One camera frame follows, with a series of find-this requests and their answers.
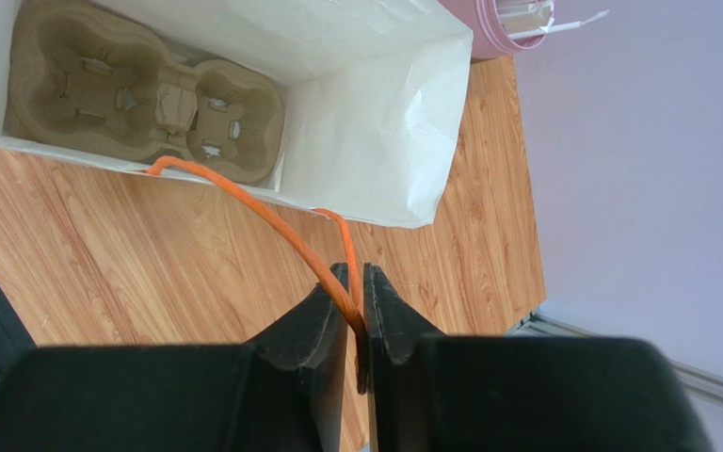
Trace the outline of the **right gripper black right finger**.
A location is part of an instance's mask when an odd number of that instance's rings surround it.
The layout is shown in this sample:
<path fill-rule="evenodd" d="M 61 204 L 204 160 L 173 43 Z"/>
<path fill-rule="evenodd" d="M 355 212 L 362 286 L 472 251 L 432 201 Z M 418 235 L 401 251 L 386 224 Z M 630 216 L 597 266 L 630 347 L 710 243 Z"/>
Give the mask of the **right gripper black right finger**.
<path fill-rule="evenodd" d="M 652 344 L 442 332 L 379 266 L 362 272 L 375 451 L 709 451 Z"/>

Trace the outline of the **white paper takeout bag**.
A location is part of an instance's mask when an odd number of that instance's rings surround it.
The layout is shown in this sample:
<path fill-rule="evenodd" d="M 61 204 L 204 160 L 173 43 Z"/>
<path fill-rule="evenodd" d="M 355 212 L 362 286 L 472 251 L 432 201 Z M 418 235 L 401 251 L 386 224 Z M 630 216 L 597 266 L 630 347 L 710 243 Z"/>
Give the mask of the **white paper takeout bag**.
<path fill-rule="evenodd" d="M 5 129 L 12 33 L 0 1 L 0 148 L 143 174 L 150 164 Z M 465 103 L 472 33 L 436 1 L 82 1 L 152 31 L 188 65 L 224 59 L 271 79 L 284 126 L 255 197 L 385 227 L 433 222 Z"/>

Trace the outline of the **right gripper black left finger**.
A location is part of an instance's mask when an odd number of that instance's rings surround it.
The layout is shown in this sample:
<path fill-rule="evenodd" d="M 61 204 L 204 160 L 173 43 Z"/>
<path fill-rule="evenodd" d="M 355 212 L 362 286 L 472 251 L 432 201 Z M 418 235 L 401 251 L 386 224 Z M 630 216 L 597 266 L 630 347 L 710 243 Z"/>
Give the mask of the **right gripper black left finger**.
<path fill-rule="evenodd" d="M 346 328 L 316 286 L 240 344 L 33 349 L 0 380 L 0 451 L 334 451 Z"/>

